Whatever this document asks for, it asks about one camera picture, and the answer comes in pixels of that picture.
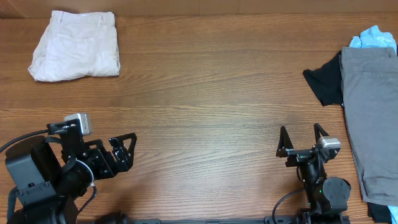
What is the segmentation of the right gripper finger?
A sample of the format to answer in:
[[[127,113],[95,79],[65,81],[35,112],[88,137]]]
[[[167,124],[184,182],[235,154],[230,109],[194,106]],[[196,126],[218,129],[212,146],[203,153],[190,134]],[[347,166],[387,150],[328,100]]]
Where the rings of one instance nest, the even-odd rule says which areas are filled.
[[[329,136],[329,134],[321,127],[319,123],[313,125],[315,133],[315,142],[318,143],[321,137]]]
[[[285,128],[282,126],[280,128],[279,143],[277,146],[276,156],[277,157],[289,157],[294,151],[292,141],[290,140],[289,134]]]

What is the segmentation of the beige shorts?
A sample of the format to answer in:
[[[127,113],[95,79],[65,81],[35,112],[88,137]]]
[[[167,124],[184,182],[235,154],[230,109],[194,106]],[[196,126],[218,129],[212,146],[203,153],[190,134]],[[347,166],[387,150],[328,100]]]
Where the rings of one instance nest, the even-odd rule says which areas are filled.
[[[120,73],[118,35],[112,12],[52,11],[28,71],[34,80],[60,82]]]

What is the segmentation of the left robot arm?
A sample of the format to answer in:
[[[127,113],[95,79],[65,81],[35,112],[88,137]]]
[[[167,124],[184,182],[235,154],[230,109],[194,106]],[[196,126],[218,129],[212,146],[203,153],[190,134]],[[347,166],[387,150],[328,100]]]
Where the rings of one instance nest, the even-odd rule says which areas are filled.
[[[8,223],[75,223],[82,209],[75,200],[96,180],[110,179],[133,166],[137,136],[85,142],[77,120],[15,138],[1,150],[15,187],[9,193]]]

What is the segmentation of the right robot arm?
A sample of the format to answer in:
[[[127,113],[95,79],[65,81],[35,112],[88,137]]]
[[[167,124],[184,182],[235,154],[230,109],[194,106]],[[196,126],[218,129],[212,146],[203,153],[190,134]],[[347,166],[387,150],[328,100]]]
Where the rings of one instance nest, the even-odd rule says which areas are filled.
[[[350,183],[339,177],[328,177],[324,164],[334,159],[341,149],[338,138],[330,136],[318,123],[313,125],[315,144],[310,149],[296,150],[289,134],[282,126],[280,128],[279,143],[276,150],[277,157],[285,157],[286,167],[296,168],[296,175],[303,183],[301,189],[283,196],[272,210],[272,222],[278,223],[276,216],[278,206],[287,198],[300,192],[305,192],[308,207],[297,210],[297,214],[290,217],[291,223],[349,223],[349,217],[343,216],[348,209],[348,199],[351,192]]]

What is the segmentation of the black garment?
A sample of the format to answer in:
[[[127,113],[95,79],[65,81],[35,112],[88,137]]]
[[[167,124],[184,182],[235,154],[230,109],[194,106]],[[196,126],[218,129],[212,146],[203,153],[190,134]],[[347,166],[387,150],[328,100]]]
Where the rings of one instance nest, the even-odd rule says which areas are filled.
[[[305,80],[322,106],[343,105],[340,59],[341,51],[320,68],[303,71]]]

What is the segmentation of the grey shorts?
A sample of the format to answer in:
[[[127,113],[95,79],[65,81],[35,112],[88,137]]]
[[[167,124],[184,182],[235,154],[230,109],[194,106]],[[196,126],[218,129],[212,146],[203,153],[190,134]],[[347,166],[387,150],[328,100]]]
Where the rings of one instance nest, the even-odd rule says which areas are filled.
[[[346,128],[365,202],[397,205],[397,54],[341,51]]]

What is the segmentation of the light blue garment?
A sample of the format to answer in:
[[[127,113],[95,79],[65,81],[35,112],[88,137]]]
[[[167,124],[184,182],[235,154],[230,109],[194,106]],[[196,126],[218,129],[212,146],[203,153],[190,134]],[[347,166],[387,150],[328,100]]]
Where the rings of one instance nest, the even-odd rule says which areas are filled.
[[[362,31],[359,36],[353,36],[349,47],[359,49],[391,47],[395,52],[397,51],[393,35],[390,32],[380,31],[377,25]]]

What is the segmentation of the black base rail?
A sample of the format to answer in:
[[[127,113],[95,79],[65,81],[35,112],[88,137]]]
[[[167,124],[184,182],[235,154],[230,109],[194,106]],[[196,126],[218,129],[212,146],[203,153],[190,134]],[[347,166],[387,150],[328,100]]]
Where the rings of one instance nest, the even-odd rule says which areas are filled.
[[[275,216],[275,221],[271,216],[264,218],[236,218],[236,219],[204,219],[204,220],[160,220],[153,219],[132,219],[125,213],[111,213],[97,220],[78,220],[77,224],[296,224],[296,223],[342,223],[350,224],[349,216],[342,218],[333,218],[330,221],[326,219],[315,219],[311,221],[301,221],[296,216]]]

